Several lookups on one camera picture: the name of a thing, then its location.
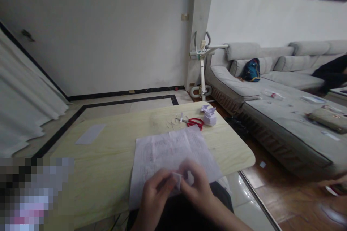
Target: red scissors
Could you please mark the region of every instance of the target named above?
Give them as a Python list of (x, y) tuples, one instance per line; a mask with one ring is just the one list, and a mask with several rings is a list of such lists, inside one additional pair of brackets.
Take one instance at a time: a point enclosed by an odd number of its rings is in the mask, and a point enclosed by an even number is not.
[(182, 119), (182, 122), (185, 122), (187, 123), (187, 126), (193, 126), (193, 125), (197, 125), (200, 129), (200, 131), (202, 131), (202, 126), (204, 125), (204, 122), (203, 120), (199, 119), (199, 118), (191, 118), (191, 119), (188, 119), (188, 120), (183, 120)]

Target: wall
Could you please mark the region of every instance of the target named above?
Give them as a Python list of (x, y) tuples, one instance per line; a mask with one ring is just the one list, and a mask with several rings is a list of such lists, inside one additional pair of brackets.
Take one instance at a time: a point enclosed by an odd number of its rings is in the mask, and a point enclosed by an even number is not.
[[(196, 34), (196, 45), (200, 48), (201, 41), (205, 38), (207, 23), (209, 20), (211, 0), (194, 0), (194, 11), (192, 16), (192, 29), (190, 34), (190, 50), (194, 51), (194, 35)], [(190, 90), (190, 84), (200, 84), (200, 61), (197, 57), (188, 57), (188, 71), (185, 89)]]
[(207, 31), (213, 44), (347, 39), (347, 3), (326, 0), (212, 0)]
[(0, 0), (3, 24), (68, 96), (184, 85), (188, 10), (189, 0)]

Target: person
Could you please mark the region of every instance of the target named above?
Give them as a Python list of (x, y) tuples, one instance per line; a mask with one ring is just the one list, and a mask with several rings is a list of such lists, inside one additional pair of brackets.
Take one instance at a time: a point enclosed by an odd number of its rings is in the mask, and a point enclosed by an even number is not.
[(147, 180), (140, 209), (130, 212), (127, 230), (252, 230), (233, 214), (227, 191), (217, 182), (209, 184), (202, 166), (186, 159), (176, 172), (187, 178), (188, 171), (194, 177), (194, 184), (190, 186), (182, 178), (182, 194), (169, 199), (176, 184), (173, 171), (160, 169)]
[(320, 92), (327, 94), (330, 89), (338, 88), (347, 82), (347, 55), (343, 55), (320, 66), (312, 76), (324, 79)]

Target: gray sofa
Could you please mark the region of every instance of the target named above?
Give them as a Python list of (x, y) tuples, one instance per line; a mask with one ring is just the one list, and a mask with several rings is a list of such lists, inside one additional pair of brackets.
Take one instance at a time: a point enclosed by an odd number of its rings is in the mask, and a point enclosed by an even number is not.
[[(318, 89), (324, 84), (312, 73), (344, 55), (347, 41), (292, 42), (276, 48), (261, 48), (256, 43), (229, 46), (226, 54), (217, 52), (207, 59), (205, 77), (215, 100), (230, 114), (238, 114), (251, 134), (300, 178), (318, 181), (345, 174), (347, 135), (309, 122), (305, 114), (321, 105), (307, 103), (300, 97), (313, 96), (303, 90)], [(260, 60), (261, 80), (242, 82), (237, 77), (252, 58)], [(285, 99), (265, 96), (265, 89)], [(346, 107), (336, 103), (326, 104), (347, 112)]]

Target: wooden table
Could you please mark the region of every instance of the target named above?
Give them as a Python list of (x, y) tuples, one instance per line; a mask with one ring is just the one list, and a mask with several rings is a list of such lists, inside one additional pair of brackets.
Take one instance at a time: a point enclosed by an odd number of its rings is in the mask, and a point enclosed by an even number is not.
[[(175, 118), (183, 112), (189, 118), (202, 119), (204, 113), (200, 109), (206, 104), (196, 102), (121, 114), (87, 120), (75, 126), (51, 156), (75, 159), (75, 228), (128, 210), (136, 139), (185, 128), (185, 123), (174, 125)], [(251, 149), (216, 114), (217, 124), (204, 126), (202, 135), (223, 175), (252, 166), (255, 157)], [(79, 137), (95, 124), (107, 125), (92, 144), (75, 145)]]

